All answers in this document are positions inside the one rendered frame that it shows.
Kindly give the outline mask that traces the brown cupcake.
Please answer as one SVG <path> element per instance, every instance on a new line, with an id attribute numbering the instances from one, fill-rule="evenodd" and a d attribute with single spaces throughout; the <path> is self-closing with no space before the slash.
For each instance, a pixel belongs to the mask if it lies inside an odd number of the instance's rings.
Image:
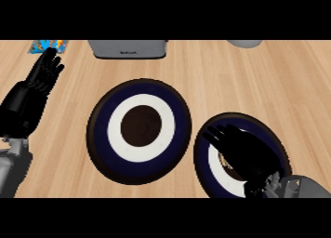
<path id="1" fill-rule="evenodd" d="M 231 164 L 225 160 L 225 156 L 223 156 L 223 154 L 220 152 L 219 152 L 219 158 L 220 158 L 220 162 L 222 162 L 225 170 L 234 170 L 234 167 L 231 166 Z"/>

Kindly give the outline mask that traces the grey appliance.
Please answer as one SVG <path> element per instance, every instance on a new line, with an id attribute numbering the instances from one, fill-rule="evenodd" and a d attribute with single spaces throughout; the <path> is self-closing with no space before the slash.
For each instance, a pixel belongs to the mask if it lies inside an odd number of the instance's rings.
<path id="1" fill-rule="evenodd" d="M 167 40 L 89 40 L 93 55 L 107 60 L 155 60 L 166 57 Z"/>

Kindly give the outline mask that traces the large navy white ringed plate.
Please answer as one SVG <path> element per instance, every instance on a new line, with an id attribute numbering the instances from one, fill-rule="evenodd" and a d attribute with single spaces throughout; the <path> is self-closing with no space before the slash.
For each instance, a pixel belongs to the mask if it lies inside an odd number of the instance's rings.
<path id="1" fill-rule="evenodd" d="M 185 156 L 191 132 L 177 90 L 154 79 L 121 83 L 101 98 L 87 122 L 87 152 L 98 170 L 127 185 L 160 179 Z"/>

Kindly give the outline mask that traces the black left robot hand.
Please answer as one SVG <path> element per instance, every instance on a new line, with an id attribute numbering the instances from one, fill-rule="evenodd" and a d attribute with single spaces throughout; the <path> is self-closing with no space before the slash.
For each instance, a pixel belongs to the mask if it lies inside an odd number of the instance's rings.
<path id="1" fill-rule="evenodd" d="M 0 138 L 25 139 L 34 132 L 47 105 L 49 93 L 65 69 L 58 50 L 47 48 L 30 75 L 19 81 L 0 104 Z"/>

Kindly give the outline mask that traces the blue orange packet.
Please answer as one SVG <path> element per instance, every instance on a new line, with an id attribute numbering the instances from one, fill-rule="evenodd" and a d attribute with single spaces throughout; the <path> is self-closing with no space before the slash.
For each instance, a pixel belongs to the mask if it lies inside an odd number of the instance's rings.
<path id="1" fill-rule="evenodd" d="M 34 40 L 30 47 L 30 54 L 40 54 L 52 47 L 59 54 L 67 52 L 68 40 Z"/>

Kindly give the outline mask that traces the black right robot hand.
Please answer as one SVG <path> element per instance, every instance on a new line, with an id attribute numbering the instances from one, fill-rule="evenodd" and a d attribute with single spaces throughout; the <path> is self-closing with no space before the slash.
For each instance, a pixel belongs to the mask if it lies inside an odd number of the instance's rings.
<path id="1" fill-rule="evenodd" d="M 225 160 L 245 180 L 247 198 L 263 198 L 268 181 L 282 179 L 281 159 L 266 143 L 234 125 L 210 126 L 204 138 L 222 153 Z"/>

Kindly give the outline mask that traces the small navy white ringed plate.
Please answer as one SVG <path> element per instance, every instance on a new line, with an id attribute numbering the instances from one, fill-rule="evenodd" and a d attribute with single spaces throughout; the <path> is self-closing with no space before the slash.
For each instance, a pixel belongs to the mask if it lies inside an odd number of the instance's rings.
<path id="1" fill-rule="evenodd" d="M 213 147 L 204 133 L 210 126 L 234 125 L 250 132 L 270 147 L 279 156 L 284 176 L 293 174 L 288 154 L 282 142 L 268 125 L 253 116 L 241 112 L 223 112 L 213 116 L 203 125 L 194 146 L 194 164 L 200 182 L 210 198 L 244 198 L 244 181 L 228 173 L 229 165 L 223 165 L 223 156 Z"/>

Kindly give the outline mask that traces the grey round object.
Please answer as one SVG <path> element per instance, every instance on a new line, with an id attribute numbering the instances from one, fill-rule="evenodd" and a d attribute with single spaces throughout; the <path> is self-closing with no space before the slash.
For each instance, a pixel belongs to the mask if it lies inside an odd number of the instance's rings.
<path id="1" fill-rule="evenodd" d="M 229 40 L 229 43 L 241 48 L 254 48 L 262 42 L 262 40 Z"/>

